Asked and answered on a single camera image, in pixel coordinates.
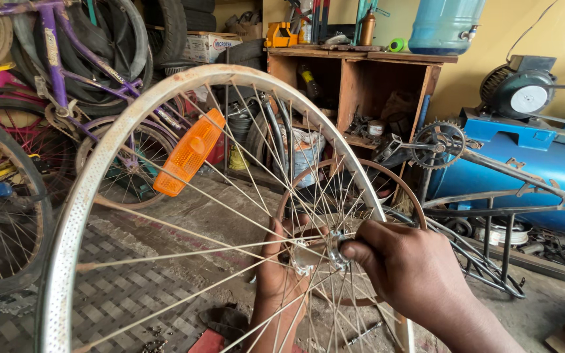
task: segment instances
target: bottle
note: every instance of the bottle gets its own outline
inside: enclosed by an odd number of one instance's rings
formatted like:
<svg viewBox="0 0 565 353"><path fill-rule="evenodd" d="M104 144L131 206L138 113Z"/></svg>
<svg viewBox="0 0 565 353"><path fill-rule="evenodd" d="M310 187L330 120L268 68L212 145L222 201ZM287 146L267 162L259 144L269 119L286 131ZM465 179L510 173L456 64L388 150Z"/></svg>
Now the bottle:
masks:
<svg viewBox="0 0 565 353"><path fill-rule="evenodd" d="M300 1L300 11L305 13L313 10L313 0ZM309 20L313 21L313 13L306 15ZM299 44L311 44L311 36L313 34L313 25L307 22L304 18L300 20L300 33L298 34Z"/></svg>
<svg viewBox="0 0 565 353"><path fill-rule="evenodd" d="M298 65L298 73L300 74L300 76L302 76L304 82L306 83L306 96L309 97L312 102L315 102L315 100L318 100L324 96L324 92L322 91L318 83L315 82L315 79L313 78L313 75L311 74L311 71L309 70L309 66L307 66L307 64L301 63L300 65Z"/></svg>
<svg viewBox="0 0 565 353"><path fill-rule="evenodd" d="M361 35L359 37L360 46L370 46L372 45L372 40L374 38L374 26L376 26L376 17L374 17L374 11L370 9L367 11L367 15L363 19L361 24Z"/></svg>
<svg viewBox="0 0 565 353"><path fill-rule="evenodd" d="M420 0L409 50L428 55L465 53L484 5L485 0Z"/></svg>

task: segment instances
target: tools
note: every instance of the tools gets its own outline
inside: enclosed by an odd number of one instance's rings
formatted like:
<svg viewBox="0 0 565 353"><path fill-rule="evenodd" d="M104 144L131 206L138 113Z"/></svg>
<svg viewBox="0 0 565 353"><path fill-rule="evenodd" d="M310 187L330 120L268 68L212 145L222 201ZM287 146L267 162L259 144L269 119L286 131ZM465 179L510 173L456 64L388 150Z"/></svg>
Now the tools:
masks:
<svg viewBox="0 0 565 353"><path fill-rule="evenodd" d="M289 31L289 22L270 22L267 29L266 48L290 47L298 44L298 35L292 35Z"/></svg>

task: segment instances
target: spoke reflector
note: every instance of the spoke reflector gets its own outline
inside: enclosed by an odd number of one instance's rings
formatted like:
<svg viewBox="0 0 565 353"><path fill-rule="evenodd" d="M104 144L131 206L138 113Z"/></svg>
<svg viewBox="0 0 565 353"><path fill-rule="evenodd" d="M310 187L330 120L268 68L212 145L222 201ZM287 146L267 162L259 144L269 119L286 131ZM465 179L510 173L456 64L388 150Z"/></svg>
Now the spoke reflector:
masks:
<svg viewBox="0 0 565 353"><path fill-rule="evenodd" d="M219 110L213 108L207 115L219 127L224 127L226 120ZM178 141L163 168L184 181L190 181L222 133L222 130L215 124L211 123L206 116L200 115L200 119ZM184 182L171 175L160 172L154 181L154 190L173 197L177 196L185 185Z"/></svg>

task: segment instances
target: pedal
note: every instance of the pedal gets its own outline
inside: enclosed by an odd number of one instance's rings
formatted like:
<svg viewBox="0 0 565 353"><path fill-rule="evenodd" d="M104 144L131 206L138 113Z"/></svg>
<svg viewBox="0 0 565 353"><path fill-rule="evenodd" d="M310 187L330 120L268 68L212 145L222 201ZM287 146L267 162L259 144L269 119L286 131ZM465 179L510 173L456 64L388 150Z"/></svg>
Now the pedal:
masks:
<svg viewBox="0 0 565 353"><path fill-rule="evenodd" d="M50 99L45 79L41 76L34 76L34 83L36 84L36 94L38 97L41 97L42 99Z"/></svg>

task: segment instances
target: stacked tires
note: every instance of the stacked tires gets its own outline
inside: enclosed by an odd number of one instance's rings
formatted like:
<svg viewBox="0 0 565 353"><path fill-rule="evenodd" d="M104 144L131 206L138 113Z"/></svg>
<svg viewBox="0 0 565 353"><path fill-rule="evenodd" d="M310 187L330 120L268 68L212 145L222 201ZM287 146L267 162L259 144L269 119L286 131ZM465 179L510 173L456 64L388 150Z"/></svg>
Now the stacked tires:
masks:
<svg viewBox="0 0 565 353"><path fill-rule="evenodd" d="M215 0L182 0L188 31L215 32L217 20L213 16Z"/></svg>

